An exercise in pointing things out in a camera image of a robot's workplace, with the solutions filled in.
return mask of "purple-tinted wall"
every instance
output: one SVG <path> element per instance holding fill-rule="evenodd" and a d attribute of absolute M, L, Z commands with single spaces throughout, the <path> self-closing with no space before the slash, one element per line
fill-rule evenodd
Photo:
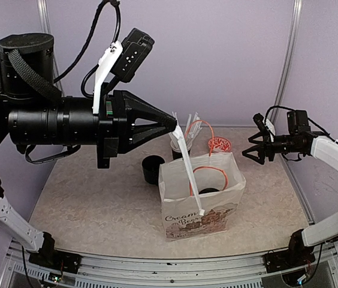
<path fill-rule="evenodd" d="M 37 3 L 29 0 L 0 1 L 0 39 L 10 34 L 40 31 Z M 55 153 L 60 147 L 40 149 L 34 157 Z M 53 164 L 34 166 L 6 138 L 0 146 L 0 178 L 13 207 L 29 218 Z M 11 237 L 0 230 L 0 267 Z"/>
<path fill-rule="evenodd" d="M 98 3 L 48 2 L 61 71 L 85 42 Z M 212 124 L 253 125 L 252 115 L 275 100 L 293 3 L 122 0 L 120 40 L 136 27 L 156 43 L 132 82 L 117 88 L 167 112 L 178 111 L 180 120 L 197 110 Z M 81 95 L 82 78 L 110 44 L 114 22 L 107 4 L 86 54 L 62 82 L 67 95 Z"/>
<path fill-rule="evenodd" d="M 305 109 L 338 139 L 338 1 L 304 0 L 284 106 Z M 277 133 L 286 128 L 280 112 Z M 338 211 L 338 173 L 318 160 L 289 163 L 319 221 Z"/>

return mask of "table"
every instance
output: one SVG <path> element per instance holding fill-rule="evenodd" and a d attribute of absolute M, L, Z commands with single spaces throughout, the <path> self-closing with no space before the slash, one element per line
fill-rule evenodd
<path fill-rule="evenodd" d="M 47 231 L 56 248 L 105 256 L 191 259 L 233 256 L 286 247 L 292 232 L 308 226 L 281 160 L 259 165 L 241 155 L 254 128 L 215 128 L 229 139 L 247 184 L 229 231 L 167 242 L 158 188 L 143 178 L 148 155 L 171 161 L 169 136 L 112 158 L 110 169 L 96 168 L 96 149 L 83 146 L 59 160 L 37 202 L 31 224 Z M 191 156 L 208 153 L 210 131 L 201 130 Z"/>

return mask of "white paper bag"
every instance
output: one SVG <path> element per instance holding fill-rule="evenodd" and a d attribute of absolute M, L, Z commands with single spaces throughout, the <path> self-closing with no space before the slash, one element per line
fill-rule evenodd
<path fill-rule="evenodd" d="M 194 172 L 198 191 L 216 188 L 219 192 L 201 194 L 203 216 L 194 196 L 191 196 L 189 178 L 182 159 L 162 164 L 159 171 L 159 191 L 162 222 L 168 240 L 185 239 L 226 231 L 245 189 L 246 180 L 239 171 L 232 153 L 213 153 L 191 158 L 192 168 L 201 166 L 223 170 L 228 179 L 215 169 Z"/>

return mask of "beige tabletop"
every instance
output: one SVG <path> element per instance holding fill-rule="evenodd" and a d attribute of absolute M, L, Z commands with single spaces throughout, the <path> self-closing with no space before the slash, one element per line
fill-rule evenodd
<path fill-rule="evenodd" d="M 233 226 L 201 238 L 167 242 L 157 186 L 143 178 L 141 162 L 157 154 L 171 161 L 169 136 L 112 158 L 110 169 L 96 168 L 96 148 L 84 146 L 59 160 L 31 218 L 48 231 L 56 248 L 105 256 L 184 259 L 232 256 L 286 247 L 292 232 L 307 220 L 279 157 L 259 165 L 241 155 L 253 128 L 215 128 L 233 144 L 247 184 Z M 210 131 L 201 130 L 191 156 L 208 152 Z"/>

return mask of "brown illustration on bag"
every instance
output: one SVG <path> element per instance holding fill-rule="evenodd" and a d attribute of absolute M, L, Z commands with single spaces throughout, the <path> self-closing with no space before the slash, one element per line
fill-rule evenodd
<path fill-rule="evenodd" d="M 166 228 L 167 238 L 189 238 L 196 235 L 221 232 L 226 229 L 227 216 L 237 209 L 237 204 L 228 203 L 224 206 L 217 206 L 211 209 L 196 221 L 181 225 L 172 223 Z"/>

